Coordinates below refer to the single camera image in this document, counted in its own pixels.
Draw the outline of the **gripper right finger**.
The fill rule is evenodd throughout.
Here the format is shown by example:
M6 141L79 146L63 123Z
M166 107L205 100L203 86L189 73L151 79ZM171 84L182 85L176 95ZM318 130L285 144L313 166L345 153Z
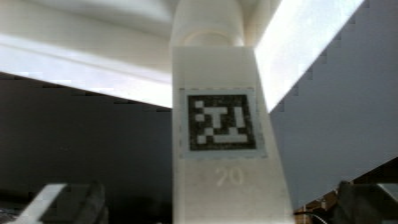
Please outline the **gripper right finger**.
M340 184L333 224L398 224L398 183Z

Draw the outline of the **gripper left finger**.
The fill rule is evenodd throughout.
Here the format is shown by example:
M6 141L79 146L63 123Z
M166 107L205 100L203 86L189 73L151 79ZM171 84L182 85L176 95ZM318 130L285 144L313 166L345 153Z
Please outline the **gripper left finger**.
M48 184L11 224L109 224L103 185Z

